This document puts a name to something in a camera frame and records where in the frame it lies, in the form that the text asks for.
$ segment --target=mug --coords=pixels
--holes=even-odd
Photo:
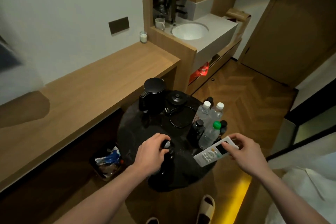
[[[166,26],[165,26],[165,19],[163,18],[156,18],[155,19],[155,27],[159,30],[164,31]]]

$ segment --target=door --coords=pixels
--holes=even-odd
[[[335,51],[336,0],[271,0],[241,63],[296,86]]]

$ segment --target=wooden counter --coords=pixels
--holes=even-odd
[[[0,191],[134,101],[146,79],[178,62],[150,42],[136,43],[0,106]]]

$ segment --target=electric kettle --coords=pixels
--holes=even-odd
[[[165,108],[166,84],[163,79],[149,78],[145,81],[144,92],[139,97],[139,110],[160,113]]]

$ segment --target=red plastic bag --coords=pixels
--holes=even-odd
[[[209,62],[205,63],[203,66],[201,66],[199,69],[197,69],[189,78],[189,83],[191,83],[193,80],[195,80],[197,77],[205,76],[207,75],[209,70]]]

